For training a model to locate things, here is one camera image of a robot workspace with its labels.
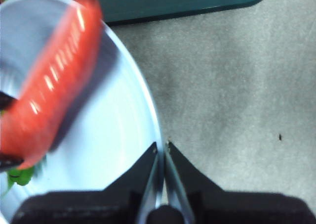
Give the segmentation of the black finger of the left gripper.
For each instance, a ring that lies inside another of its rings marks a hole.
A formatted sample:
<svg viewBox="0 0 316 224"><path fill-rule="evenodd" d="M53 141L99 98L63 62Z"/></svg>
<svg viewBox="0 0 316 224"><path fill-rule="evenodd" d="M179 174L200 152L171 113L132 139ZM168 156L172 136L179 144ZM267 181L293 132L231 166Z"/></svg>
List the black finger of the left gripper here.
<svg viewBox="0 0 316 224"><path fill-rule="evenodd" d="M6 172L8 170L17 168L23 162L24 160L19 157L1 154L0 155L0 171Z"/></svg>
<svg viewBox="0 0 316 224"><path fill-rule="evenodd" d="M0 92L0 109L6 110L12 106L17 101L16 98L6 94L5 92Z"/></svg>

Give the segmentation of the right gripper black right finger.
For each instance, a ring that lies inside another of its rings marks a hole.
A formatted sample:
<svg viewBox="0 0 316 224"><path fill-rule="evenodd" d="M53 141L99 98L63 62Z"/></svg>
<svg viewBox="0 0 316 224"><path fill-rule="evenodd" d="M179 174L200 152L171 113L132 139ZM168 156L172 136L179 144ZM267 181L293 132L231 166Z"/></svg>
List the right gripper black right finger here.
<svg viewBox="0 0 316 224"><path fill-rule="evenodd" d="M172 143L165 145L169 204L187 224L314 224L297 197L281 193L225 191L200 172Z"/></svg>

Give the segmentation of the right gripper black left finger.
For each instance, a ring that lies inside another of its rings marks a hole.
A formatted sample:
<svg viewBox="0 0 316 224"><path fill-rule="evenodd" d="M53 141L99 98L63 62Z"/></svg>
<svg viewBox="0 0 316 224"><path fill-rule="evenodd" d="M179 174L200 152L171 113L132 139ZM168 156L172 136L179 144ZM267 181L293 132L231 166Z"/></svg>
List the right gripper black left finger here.
<svg viewBox="0 0 316 224"><path fill-rule="evenodd" d="M26 199L13 224L143 224L156 207L158 149L153 142L124 174L101 191L49 192Z"/></svg>

